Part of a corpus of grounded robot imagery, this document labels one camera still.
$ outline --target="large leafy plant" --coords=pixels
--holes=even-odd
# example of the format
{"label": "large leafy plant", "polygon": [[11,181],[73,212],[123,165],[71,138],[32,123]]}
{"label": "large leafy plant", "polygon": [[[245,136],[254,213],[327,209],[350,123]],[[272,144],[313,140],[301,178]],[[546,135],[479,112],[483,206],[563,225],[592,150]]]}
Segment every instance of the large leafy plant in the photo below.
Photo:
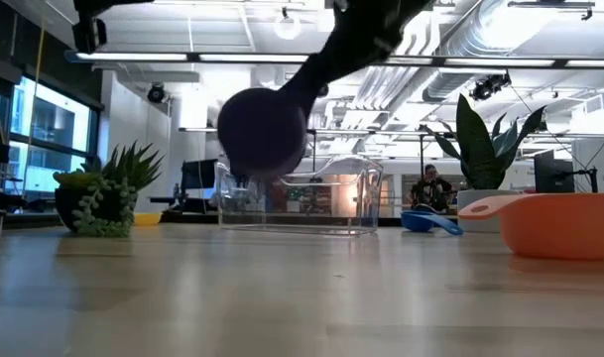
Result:
{"label": "large leafy plant", "polygon": [[118,146],[114,148],[110,161],[103,169],[96,162],[92,166],[88,164],[82,164],[81,166],[87,173],[101,173],[103,178],[107,180],[122,182],[123,179],[126,179],[128,184],[138,192],[161,175],[159,168],[163,157],[156,159],[159,153],[157,151],[144,158],[152,144],[140,148],[137,148],[136,144],[134,142],[129,148],[123,147],[120,155]]}
{"label": "large leafy plant", "polygon": [[544,107],[531,114],[519,132],[518,124],[514,122],[509,130],[500,133],[500,124],[505,114],[496,121],[489,134],[484,120],[471,109],[467,99],[460,95],[456,109],[456,132],[444,124],[458,142],[460,153],[442,135],[434,133],[428,127],[424,129],[434,136],[443,151],[460,161],[462,173],[471,188],[498,189],[506,170],[516,158],[522,141],[529,134],[542,129],[543,114]]}

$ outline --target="computer monitor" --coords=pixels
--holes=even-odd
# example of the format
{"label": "computer monitor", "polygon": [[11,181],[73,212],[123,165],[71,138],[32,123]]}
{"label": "computer monitor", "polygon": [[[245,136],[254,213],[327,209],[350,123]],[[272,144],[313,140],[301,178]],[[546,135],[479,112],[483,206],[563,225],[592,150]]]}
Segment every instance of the computer monitor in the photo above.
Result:
{"label": "computer monitor", "polygon": [[571,193],[575,192],[572,173],[572,162],[556,160],[554,152],[549,151],[535,155],[536,192],[537,193]]}

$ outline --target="clear plastic container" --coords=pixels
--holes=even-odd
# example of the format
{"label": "clear plastic container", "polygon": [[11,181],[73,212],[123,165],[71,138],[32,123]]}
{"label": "clear plastic container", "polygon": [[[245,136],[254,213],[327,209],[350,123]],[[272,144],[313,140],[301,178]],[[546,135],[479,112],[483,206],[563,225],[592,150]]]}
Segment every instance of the clear plastic container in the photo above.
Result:
{"label": "clear plastic container", "polygon": [[383,168],[338,156],[315,173],[239,181],[217,164],[215,203],[223,229],[360,235],[376,231]]}

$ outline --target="glass window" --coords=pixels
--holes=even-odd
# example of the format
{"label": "glass window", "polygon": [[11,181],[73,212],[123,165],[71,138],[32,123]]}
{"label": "glass window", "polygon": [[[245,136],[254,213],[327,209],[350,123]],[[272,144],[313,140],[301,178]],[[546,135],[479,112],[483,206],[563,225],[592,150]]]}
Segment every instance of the glass window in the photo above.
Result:
{"label": "glass window", "polygon": [[26,200],[55,198],[55,189],[59,184],[53,178],[54,173],[72,172],[81,168],[85,158],[70,154],[11,142],[8,173],[22,182],[6,181],[4,191],[9,194],[22,194],[26,190]]}
{"label": "glass window", "polygon": [[80,151],[88,151],[90,108],[45,86],[22,78],[15,86],[11,132],[56,143]]}

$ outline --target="orange bowl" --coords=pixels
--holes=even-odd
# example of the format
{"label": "orange bowl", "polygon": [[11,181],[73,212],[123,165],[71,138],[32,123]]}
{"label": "orange bowl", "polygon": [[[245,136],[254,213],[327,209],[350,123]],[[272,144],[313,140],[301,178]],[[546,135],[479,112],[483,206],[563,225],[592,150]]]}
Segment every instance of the orange bowl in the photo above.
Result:
{"label": "orange bowl", "polygon": [[500,215],[501,235],[532,258],[604,260],[604,193],[494,196],[460,211],[463,219]]}

